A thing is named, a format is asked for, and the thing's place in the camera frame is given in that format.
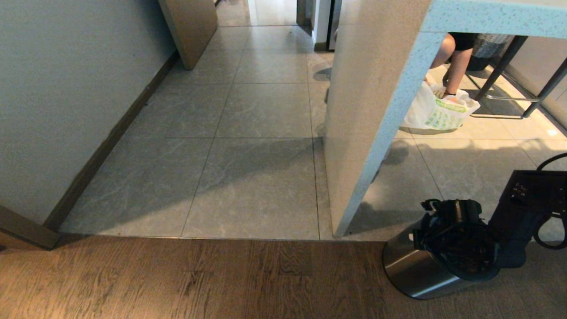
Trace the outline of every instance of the gray wall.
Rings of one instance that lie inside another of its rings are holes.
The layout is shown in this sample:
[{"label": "gray wall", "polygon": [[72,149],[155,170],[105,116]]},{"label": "gray wall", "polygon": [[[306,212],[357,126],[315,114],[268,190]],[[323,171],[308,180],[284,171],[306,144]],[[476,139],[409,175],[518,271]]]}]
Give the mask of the gray wall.
[{"label": "gray wall", "polygon": [[[529,37],[510,62],[507,71],[525,88],[538,94],[567,57],[567,40]],[[567,78],[543,101],[549,111],[567,127]]]},{"label": "gray wall", "polygon": [[0,205],[42,223],[175,46],[158,0],[2,0],[0,21]]}]

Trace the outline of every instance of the wooden floor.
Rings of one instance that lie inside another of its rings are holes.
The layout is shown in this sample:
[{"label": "wooden floor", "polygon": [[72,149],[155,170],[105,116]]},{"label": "wooden floor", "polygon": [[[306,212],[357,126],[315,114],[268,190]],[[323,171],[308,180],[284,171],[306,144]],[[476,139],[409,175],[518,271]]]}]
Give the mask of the wooden floor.
[{"label": "wooden floor", "polygon": [[567,254],[435,300],[394,289],[384,243],[65,236],[0,253],[0,318],[565,319]]}]

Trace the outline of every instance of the gray tile floor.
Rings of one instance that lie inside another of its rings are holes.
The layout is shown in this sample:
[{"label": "gray tile floor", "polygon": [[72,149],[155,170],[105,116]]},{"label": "gray tile floor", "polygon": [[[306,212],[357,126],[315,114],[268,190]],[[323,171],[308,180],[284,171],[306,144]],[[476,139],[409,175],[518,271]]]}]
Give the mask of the gray tile floor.
[{"label": "gray tile floor", "polygon": [[[269,41],[280,49],[266,49]],[[178,64],[168,75],[62,231],[336,240],[321,138],[333,54],[309,51],[308,41],[292,26],[219,28],[193,71]],[[444,68],[431,70],[430,81]],[[466,79],[462,88],[474,89]],[[494,89],[520,94],[504,79]],[[526,107],[485,100],[477,113]],[[567,149],[560,125],[541,111],[524,120],[471,117],[455,132],[424,133],[398,132],[339,239],[388,240],[422,216],[419,202],[428,198],[476,199],[488,218],[512,170]],[[542,238],[560,234],[550,223]]]}]

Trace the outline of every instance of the plastic bag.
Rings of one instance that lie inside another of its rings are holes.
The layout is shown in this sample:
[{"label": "plastic bag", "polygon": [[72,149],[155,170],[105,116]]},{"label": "plastic bag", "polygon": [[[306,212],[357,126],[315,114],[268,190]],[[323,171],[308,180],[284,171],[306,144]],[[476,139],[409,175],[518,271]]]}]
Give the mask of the plastic bag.
[{"label": "plastic bag", "polygon": [[[480,104],[471,99],[466,91],[457,90],[456,95],[449,95],[443,99],[435,96],[433,92],[442,96],[445,88],[441,85],[430,87],[423,81],[401,124],[402,127],[439,131],[456,129],[463,125],[470,114],[480,108]],[[449,100],[455,97],[458,103]]]}]

